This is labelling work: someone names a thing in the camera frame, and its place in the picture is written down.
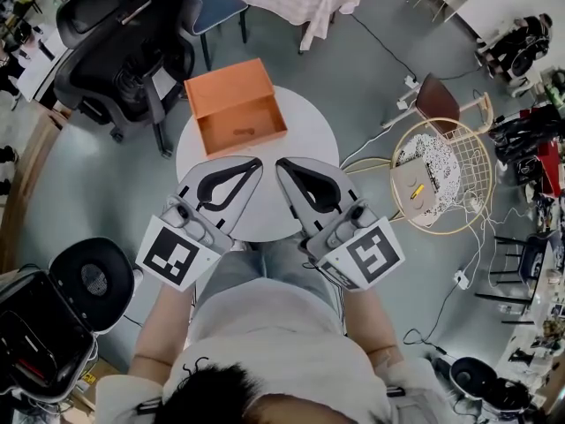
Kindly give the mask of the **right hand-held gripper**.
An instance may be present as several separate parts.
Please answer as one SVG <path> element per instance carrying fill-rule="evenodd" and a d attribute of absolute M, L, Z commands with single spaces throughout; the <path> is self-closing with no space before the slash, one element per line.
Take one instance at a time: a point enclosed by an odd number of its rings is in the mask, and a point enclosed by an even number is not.
<path fill-rule="evenodd" d="M 338 167 L 283 157 L 275 171 L 292 215 L 310 236 L 305 242 L 310 261 L 336 284 L 366 291 L 405 261 L 390 221 L 377 217 L 368 201 L 356 201 L 354 185 Z"/>

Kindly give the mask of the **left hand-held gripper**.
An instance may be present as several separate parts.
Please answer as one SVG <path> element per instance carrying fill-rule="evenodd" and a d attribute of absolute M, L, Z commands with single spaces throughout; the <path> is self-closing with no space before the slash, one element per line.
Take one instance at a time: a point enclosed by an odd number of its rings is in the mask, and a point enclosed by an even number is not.
<path fill-rule="evenodd" d="M 262 171 L 258 157 L 244 155 L 192 167 L 178 186 L 178 196 L 169 196 L 162 214 L 151 217 L 136 265 L 173 288 L 187 288 L 212 271 L 232 248 L 233 239 L 226 234 L 243 215 Z M 205 206 L 205 216 L 188 202 Z"/>

